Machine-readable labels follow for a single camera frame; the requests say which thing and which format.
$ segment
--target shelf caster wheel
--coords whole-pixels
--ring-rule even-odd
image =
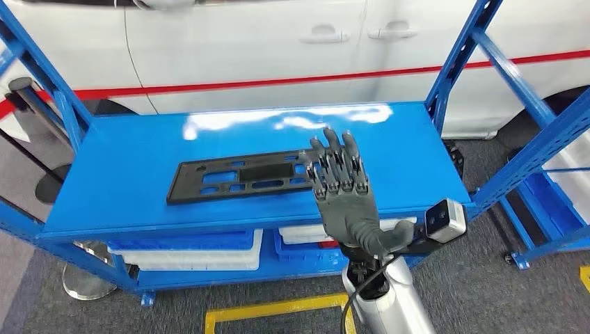
[[[514,264],[514,259],[512,258],[512,254],[505,253],[504,254],[504,262],[506,262],[507,264]]]

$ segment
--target robotic arm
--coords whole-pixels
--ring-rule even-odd
[[[344,132],[344,147],[332,129],[324,129],[329,147],[312,138],[318,161],[304,153],[306,172],[326,233],[339,242],[349,265],[342,272],[350,300],[362,323],[373,334],[434,333],[413,279],[401,255],[425,255],[462,235],[465,210],[460,203],[443,200],[426,212],[424,223],[402,220],[393,230],[382,231],[371,184],[365,174],[358,146]]]

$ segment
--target black pole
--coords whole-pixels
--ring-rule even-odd
[[[0,129],[0,136],[6,139],[12,146],[14,146],[17,150],[19,150],[25,157],[29,158],[35,165],[39,168],[43,169],[49,176],[54,178],[57,182],[63,184],[63,178],[57,175],[54,171],[52,171],[49,167],[47,167],[41,160],[37,159],[34,155],[32,155],[26,148],[20,145],[13,137],[9,136],[4,130]]]
[[[29,106],[39,121],[47,127],[62,143],[66,144],[69,148],[70,139],[61,129],[63,127],[63,121],[57,115],[51,107],[41,99],[35,88],[35,83],[29,77],[21,77],[12,80],[8,83],[8,89],[12,93],[18,94],[19,97]]]

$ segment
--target metal stand base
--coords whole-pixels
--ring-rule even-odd
[[[75,244],[107,264],[111,264],[111,255],[105,244],[98,241],[77,242]],[[61,280],[63,281],[63,289],[67,294],[80,301],[93,301],[117,289],[117,286],[113,283],[102,280],[71,264],[66,264],[63,268]]]
[[[117,286],[71,264],[63,267],[63,289],[79,301],[93,301],[117,289]]]

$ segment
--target car door handle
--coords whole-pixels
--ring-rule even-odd
[[[385,28],[369,31],[369,38],[376,40],[401,40],[418,34],[406,21],[391,21]]]
[[[348,31],[336,31],[332,24],[318,24],[310,34],[301,36],[299,41],[305,44],[333,44],[346,42],[350,37]]]

